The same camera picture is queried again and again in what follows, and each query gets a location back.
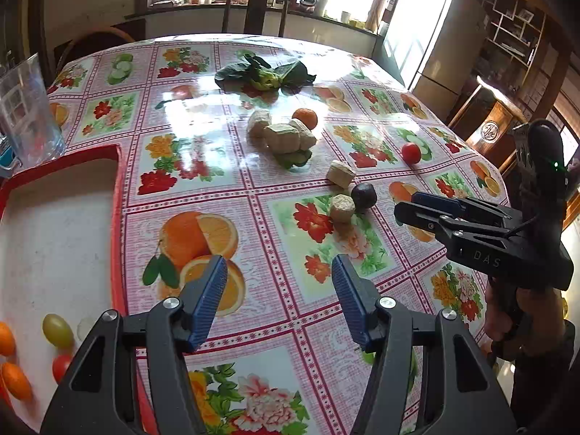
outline floral tablecloth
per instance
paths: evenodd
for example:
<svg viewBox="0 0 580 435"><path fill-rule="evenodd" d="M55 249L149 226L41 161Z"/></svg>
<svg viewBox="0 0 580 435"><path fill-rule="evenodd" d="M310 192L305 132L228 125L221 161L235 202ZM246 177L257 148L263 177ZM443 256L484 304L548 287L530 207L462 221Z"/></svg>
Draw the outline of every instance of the floral tablecloth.
<svg viewBox="0 0 580 435"><path fill-rule="evenodd" d="M314 86L294 95L251 86L224 92L216 69L247 51L272 66L301 58ZM118 144L127 160L121 258L130 313L178 293L212 253L228 259L210 336L186 357L210 433L349 433L372 356L353 343L341 313L330 277L337 253L412 310L456 309L486 343L484 277L449 262L432 235L398 224L393 208L415 191L507 204L505 186L374 62L275 37L177 36L69 63L48 92L68 153ZM271 110L274 122L298 108L317 112L318 142L305 166L284 168L247 138L256 108ZM407 141L422 152L413 169L401 159ZM325 179L332 160L351 165L355 183L369 181L378 194L346 226L328 215L340 192ZM154 256L157 268L146 272ZM163 271L167 259L175 273ZM415 356L404 431L418 410L420 348ZM138 365L147 386L144 351Z"/></svg>

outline windowsill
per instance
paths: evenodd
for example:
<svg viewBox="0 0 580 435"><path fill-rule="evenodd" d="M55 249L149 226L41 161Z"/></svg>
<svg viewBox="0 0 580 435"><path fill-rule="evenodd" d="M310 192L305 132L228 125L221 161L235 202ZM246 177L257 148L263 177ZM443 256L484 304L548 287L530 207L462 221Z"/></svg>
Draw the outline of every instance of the windowsill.
<svg viewBox="0 0 580 435"><path fill-rule="evenodd" d="M139 13L135 13L135 14L130 14L128 16L125 16L126 20L132 20L133 18L142 18L144 16L149 16L151 14L159 14L159 13L167 13L167 12L172 12L172 11L184 11L186 9L208 9L208 8L215 8L215 9L219 9L225 7L225 3L212 3L212 4L193 4L193 5L179 5L179 6L174 6L174 7L170 7L170 8L155 8L155 9L148 9L147 11L143 11L143 12L139 12ZM246 9L248 6L244 5L244 4L232 4L231 5L232 8L243 8ZM266 8L266 11L273 11L273 12L281 12L282 9L278 9L278 8ZM360 28L355 28L349 24L345 24L342 23L340 21L337 20L332 20L330 18L325 18L323 16L315 16L313 14L309 14L309 13L304 13L301 11L292 11L292 10L288 10L288 14L292 14L292 15L296 15L296 16L303 16L305 18L311 18L312 20L319 20L319 21L323 21L323 22L327 22L327 23L332 23L332 24L336 24L338 26L342 26L344 28L348 28L348 29L352 29L354 31L358 31L361 32L363 34L367 34L369 36L375 36L375 37L379 37L378 34L375 34L369 30L366 29L360 29Z"/></svg>

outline kettle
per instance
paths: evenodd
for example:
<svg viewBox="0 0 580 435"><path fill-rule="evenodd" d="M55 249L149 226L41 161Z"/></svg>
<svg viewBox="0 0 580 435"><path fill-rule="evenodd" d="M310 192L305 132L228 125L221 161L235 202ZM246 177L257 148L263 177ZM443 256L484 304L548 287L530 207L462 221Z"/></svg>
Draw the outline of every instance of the kettle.
<svg viewBox="0 0 580 435"><path fill-rule="evenodd" d="M314 5L316 0L300 0L300 10L305 13L314 12Z"/></svg>

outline chair backrest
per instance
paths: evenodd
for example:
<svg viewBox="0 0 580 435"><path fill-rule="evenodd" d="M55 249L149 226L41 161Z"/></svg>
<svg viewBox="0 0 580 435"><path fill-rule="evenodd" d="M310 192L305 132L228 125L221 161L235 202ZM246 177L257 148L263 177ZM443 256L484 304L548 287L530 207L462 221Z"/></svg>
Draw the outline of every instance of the chair backrest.
<svg viewBox="0 0 580 435"><path fill-rule="evenodd" d="M284 36L284 28L286 27L286 15L288 14L288 3L291 0L283 0L284 7L280 17L280 28L278 30L278 37ZM266 4L268 0L248 0L248 8L246 10L246 20L244 22L244 34L262 34L264 28L264 17L266 15ZM223 23L221 25L221 32L227 32L227 24L230 21L231 0L225 0L225 11L223 14Z"/></svg>
<svg viewBox="0 0 580 435"><path fill-rule="evenodd" d="M56 73L59 74L68 62L130 42L135 42L135 40L118 28L108 27L87 31L69 42L59 58L59 63L56 64Z"/></svg>

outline blue gripper pad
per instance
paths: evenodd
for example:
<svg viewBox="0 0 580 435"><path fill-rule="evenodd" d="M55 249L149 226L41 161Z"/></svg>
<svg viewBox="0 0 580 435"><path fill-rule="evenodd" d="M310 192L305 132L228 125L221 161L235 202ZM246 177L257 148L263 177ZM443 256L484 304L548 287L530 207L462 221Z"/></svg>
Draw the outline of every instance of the blue gripper pad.
<svg viewBox="0 0 580 435"><path fill-rule="evenodd" d="M411 202L436 209L452 218L460 218L463 214L463 208L456 199L442 198L441 196L418 191L411 196Z"/></svg>
<svg viewBox="0 0 580 435"><path fill-rule="evenodd" d="M369 331L378 322L375 303L381 298L373 283L361 279L348 255L337 255L332 261L332 284L338 295L350 336L363 349L372 338Z"/></svg>
<svg viewBox="0 0 580 435"><path fill-rule="evenodd" d="M188 338L191 351L195 351L207 339L226 281L227 263L221 255L214 255L206 265L203 276L190 282L194 285L196 299L191 312L191 335Z"/></svg>

